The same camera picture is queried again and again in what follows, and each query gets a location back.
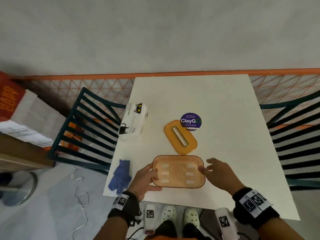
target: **person's left hand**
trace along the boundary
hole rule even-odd
[[[143,200],[144,195],[147,191],[162,190],[162,187],[150,185],[150,183],[152,183],[152,179],[159,180],[158,169],[151,170],[151,171],[150,169],[152,169],[152,163],[140,169],[136,173],[136,176],[134,176],[134,179],[132,180],[132,183],[128,188],[128,191],[134,193],[137,196],[138,201]]]

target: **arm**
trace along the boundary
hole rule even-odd
[[[138,202],[148,191],[160,191],[162,187],[150,185],[152,179],[159,180],[158,170],[151,170],[152,163],[139,170],[127,191],[133,193]],[[109,217],[93,240],[125,240],[128,232],[127,222],[120,216]]]
[[[199,166],[198,170],[214,186],[227,191],[231,196],[245,188],[227,163],[215,158],[208,159],[207,162],[210,163],[207,168]],[[279,217],[269,219],[257,231],[263,240],[303,240],[296,231]]]

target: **black pants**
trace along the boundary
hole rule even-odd
[[[174,223],[170,220],[162,222],[162,224],[155,230],[154,237],[156,236],[166,236],[169,238],[177,238],[177,231]],[[183,238],[196,238],[198,240],[211,240],[210,237],[204,236],[198,228],[192,223],[188,223],[184,226],[182,230]]]

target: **hand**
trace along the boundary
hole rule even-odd
[[[227,163],[215,158],[207,159],[207,163],[210,163],[207,168],[198,166],[198,170],[215,187],[225,190],[232,196],[245,187]]]
[[[151,171],[150,169],[152,169],[152,163],[140,169],[136,173],[136,176],[134,176],[134,179],[132,180],[132,183],[129,186],[128,191],[134,193],[137,196],[138,201],[143,200],[144,195],[147,191],[162,190],[162,187],[150,185],[150,183],[152,183],[152,179],[159,180],[158,169]]]

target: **white table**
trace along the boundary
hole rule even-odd
[[[198,147],[190,155],[199,156],[205,166],[211,157],[228,163],[246,186],[274,204],[282,218],[299,220],[248,75],[138,77],[129,102],[145,103],[148,118],[141,141],[118,140],[104,196],[116,196],[108,184],[120,159],[131,161],[130,174],[134,176],[158,155],[177,155],[164,126],[185,113],[196,113],[202,125],[192,131]],[[208,180],[198,189],[148,192],[144,200],[206,209],[232,210],[235,205],[227,192]]]

